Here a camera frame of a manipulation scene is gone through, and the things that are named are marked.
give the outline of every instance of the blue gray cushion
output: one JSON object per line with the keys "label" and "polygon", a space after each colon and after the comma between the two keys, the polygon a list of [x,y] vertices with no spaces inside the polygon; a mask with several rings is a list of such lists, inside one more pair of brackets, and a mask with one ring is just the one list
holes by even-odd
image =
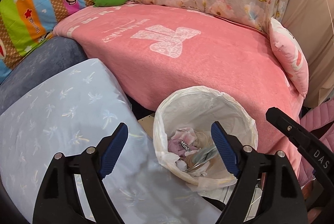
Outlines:
{"label": "blue gray cushion", "polygon": [[87,59],[74,40],[56,36],[29,54],[0,85],[0,114],[31,89]]}

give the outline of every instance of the pink pillow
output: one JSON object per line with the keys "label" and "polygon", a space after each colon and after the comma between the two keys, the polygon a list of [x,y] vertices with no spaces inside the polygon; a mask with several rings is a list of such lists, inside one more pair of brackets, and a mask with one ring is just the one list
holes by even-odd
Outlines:
{"label": "pink pillow", "polygon": [[309,68],[302,49],[293,35],[274,18],[271,18],[269,32],[274,55],[305,98],[309,87]]}

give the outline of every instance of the trash can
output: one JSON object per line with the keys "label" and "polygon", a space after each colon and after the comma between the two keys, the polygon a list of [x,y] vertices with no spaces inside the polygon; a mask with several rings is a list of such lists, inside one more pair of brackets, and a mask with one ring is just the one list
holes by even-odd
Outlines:
{"label": "trash can", "polygon": [[190,127],[211,136],[211,125],[218,121],[228,134],[243,145],[258,146],[255,120],[227,93],[205,86],[181,89],[158,107],[153,124],[153,145],[158,162],[188,183],[193,191],[209,191],[233,185],[237,179],[227,171],[219,154],[210,160],[206,175],[197,177],[176,166],[180,156],[168,151],[168,140],[176,129]]}

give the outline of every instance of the metal screw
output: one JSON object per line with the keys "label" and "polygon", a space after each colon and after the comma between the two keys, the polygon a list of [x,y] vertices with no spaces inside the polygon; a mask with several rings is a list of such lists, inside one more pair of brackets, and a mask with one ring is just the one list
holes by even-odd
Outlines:
{"label": "metal screw", "polygon": [[92,154],[92,153],[95,152],[95,148],[94,148],[94,147],[89,147],[88,149],[86,149],[86,152],[87,152],[88,154]]}
{"label": "metal screw", "polygon": [[57,159],[57,160],[60,159],[61,157],[62,157],[62,154],[60,152],[58,152],[54,155],[54,158]]}
{"label": "metal screw", "polygon": [[244,147],[243,147],[243,150],[244,150],[245,152],[252,152],[253,148],[252,148],[251,146],[244,146]]}
{"label": "metal screw", "polygon": [[283,157],[285,157],[285,152],[282,151],[282,150],[279,150],[279,151],[277,152],[277,155],[280,156],[281,158],[283,158]]}

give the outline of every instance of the pink blanket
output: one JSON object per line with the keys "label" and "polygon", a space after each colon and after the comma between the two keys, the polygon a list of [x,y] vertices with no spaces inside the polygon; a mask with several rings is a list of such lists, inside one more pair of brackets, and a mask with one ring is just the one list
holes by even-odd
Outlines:
{"label": "pink blanket", "polygon": [[123,90],[155,110],[172,92],[205,85],[234,97],[256,121],[258,151],[283,150],[298,174],[301,156],[265,117],[278,107],[295,120],[302,97],[261,33],[204,13],[156,5],[87,7],[54,35],[73,38],[99,58]]}

